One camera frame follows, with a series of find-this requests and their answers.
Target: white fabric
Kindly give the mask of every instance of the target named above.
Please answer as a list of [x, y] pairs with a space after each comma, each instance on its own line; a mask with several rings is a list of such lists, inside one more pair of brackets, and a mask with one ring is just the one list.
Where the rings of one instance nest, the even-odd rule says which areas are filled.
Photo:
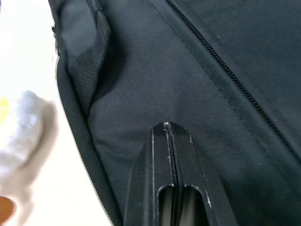
[[33, 92], [0, 96], [0, 100], [8, 103], [2, 106], [2, 119], [0, 115], [1, 183], [28, 161], [40, 140], [43, 122], [41, 100]]

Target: black backpack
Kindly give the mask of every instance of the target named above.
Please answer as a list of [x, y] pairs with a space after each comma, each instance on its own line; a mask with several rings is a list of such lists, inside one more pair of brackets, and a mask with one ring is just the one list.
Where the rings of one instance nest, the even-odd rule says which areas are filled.
[[115, 226], [161, 122], [186, 128], [238, 225], [301, 225], [300, 0], [49, 3], [61, 101]]

